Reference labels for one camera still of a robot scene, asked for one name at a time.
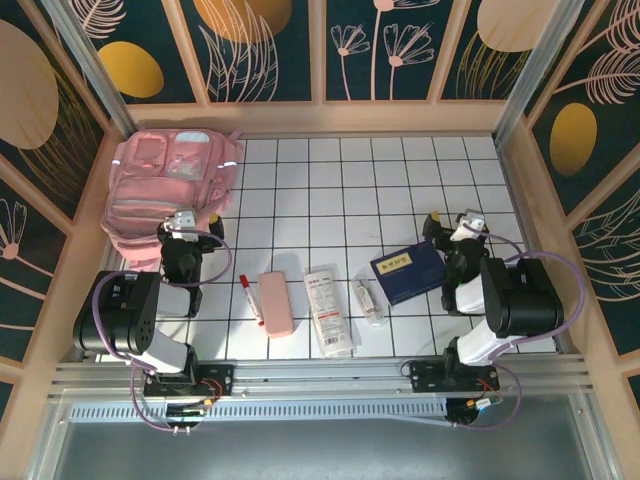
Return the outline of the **aluminium side rail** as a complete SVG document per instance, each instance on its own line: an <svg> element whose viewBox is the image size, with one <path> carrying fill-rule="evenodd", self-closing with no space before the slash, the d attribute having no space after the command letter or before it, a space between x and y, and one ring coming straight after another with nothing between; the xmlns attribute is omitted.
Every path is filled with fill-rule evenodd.
<svg viewBox="0 0 640 480"><path fill-rule="evenodd" d="M514 130L501 144L499 153L527 250L555 253L575 262L564 224L566 219L531 132L526 127ZM579 284L571 268L562 261L552 258L542 261L562 302L566 323L578 305Z"/></svg>

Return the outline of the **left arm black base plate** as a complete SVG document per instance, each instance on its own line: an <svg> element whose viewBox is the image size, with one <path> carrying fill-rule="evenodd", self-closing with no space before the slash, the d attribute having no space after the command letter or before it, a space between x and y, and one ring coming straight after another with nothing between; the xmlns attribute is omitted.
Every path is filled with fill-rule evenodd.
<svg viewBox="0 0 640 480"><path fill-rule="evenodd" d="M176 374L151 376L143 389L146 397L225 397L233 387L234 367L204 364Z"/></svg>

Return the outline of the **dark blue book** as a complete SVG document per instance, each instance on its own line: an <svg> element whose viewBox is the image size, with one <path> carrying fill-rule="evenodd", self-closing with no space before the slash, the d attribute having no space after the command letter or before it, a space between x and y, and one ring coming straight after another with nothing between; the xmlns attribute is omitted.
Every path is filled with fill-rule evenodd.
<svg viewBox="0 0 640 480"><path fill-rule="evenodd" d="M428 242L421 242L370 261L390 306L440 288L445 280L445 263Z"/></svg>

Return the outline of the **white plastic packet red print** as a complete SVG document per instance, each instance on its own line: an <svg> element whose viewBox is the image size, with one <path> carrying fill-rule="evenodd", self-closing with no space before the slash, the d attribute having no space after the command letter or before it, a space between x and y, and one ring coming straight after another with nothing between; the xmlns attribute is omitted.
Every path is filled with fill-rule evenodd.
<svg viewBox="0 0 640 480"><path fill-rule="evenodd" d="M357 341L352 333L346 287L336 264L311 265L304 273L311 319L324 358L352 358Z"/></svg>

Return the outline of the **small clear plastic packet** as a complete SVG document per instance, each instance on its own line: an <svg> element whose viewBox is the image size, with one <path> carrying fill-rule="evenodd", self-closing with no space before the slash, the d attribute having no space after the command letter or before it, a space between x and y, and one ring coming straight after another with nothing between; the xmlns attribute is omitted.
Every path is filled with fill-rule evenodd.
<svg viewBox="0 0 640 480"><path fill-rule="evenodd" d="M369 325L383 327L387 323L387 304L373 273L368 268L359 270L351 280L351 288Z"/></svg>

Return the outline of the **pink pencil case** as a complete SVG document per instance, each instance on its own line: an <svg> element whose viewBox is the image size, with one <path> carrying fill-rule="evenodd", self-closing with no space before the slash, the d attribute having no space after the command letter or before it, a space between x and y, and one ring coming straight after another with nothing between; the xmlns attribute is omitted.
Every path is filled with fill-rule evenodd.
<svg viewBox="0 0 640 480"><path fill-rule="evenodd" d="M258 279L264 329L269 338L289 336L294 332L287 284L281 271L262 274Z"/></svg>

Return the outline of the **grey metal sheet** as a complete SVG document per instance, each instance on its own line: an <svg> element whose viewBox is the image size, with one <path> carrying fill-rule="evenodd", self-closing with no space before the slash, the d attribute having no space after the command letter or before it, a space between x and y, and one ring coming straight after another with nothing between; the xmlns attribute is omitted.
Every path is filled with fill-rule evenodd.
<svg viewBox="0 0 640 480"><path fill-rule="evenodd" d="M65 399L46 415L27 480L624 480L593 405L523 400L467 431L397 419L208 422L157 432L123 403Z"/></svg>

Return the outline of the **aluminium mounting rail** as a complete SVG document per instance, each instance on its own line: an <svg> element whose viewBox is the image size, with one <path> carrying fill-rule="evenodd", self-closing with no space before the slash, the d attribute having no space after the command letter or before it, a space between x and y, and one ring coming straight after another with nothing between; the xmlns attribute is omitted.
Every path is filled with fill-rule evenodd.
<svg viewBox="0 0 640 480"><path fill-rule="evenodd" d="M315 400L407 397L412 393L402 358L234 361L234 400ZM586 362L575 354L513 354L498 364L518 377L525 395L594 391ZM87 395L129 398L130 369L119 363L62 363L47 399Z"/></svg>

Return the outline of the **pink backpack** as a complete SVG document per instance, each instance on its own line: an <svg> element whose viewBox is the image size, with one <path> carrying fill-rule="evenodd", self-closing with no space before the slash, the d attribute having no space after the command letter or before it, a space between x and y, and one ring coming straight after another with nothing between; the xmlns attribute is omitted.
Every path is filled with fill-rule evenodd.
<svg viewBox="0 0 640 480"><path fill-rule="evenodd" d="M114 248L132 263L151 264L160 258L156 229L166 218L191 209L202 228L222 213L243 154L239 137L239 131L147 129L120 143L101 219Z"/></svg>

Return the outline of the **red marker pen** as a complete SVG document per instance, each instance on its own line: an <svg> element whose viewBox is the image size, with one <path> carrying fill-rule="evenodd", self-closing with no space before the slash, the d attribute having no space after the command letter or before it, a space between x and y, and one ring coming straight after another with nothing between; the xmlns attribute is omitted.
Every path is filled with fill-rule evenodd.
<svg viewBox="0 0 640 480"><path fill-rule="evenodd" d="M251 311L254 315L254 318L257 322L257 324L262 327L264 325L264 319L260 310L260 306L258 304L258 301L253 293L253 290L251 288L250 282L248 281L247 277L245 275L240 275L239 276L241 285L244 289L244 292L246 294L247 300L249 302L249 306L251 308Z"/></svg>

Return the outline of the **aluminium frame post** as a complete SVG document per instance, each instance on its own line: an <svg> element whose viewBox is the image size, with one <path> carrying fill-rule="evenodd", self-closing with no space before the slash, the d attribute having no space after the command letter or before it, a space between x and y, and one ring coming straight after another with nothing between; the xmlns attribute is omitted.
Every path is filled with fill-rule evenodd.
<svg viewBox="0 0 640 480"><path fill-rule="evenodd" d="M109 112L120 133L128 139L137 131L129 110L110 79L99 55L84 33L72 6L67 0L41 0L44 8L71 49L74 58L87 75L96 93Z"/></svg>
<svg viewBox="0 0 640 480"><path fill-rule="evenodd" d="M585 0L559 0L536 47L517 78L505 109L493 132L494 145L502 150L536 88L542 82L566 36L572 29Z"/></svg>

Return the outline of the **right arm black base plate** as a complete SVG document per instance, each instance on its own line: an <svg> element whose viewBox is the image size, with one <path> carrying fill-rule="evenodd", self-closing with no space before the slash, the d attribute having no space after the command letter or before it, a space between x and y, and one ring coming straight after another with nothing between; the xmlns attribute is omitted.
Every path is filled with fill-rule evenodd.
<svg viewBox="0 0 640 480"><path fill-rule="evenodd" d="M492 366L449 366L444 360L416 360L409 363L409 378L414 393L482 393L500 389L497 371Z"/></svg>

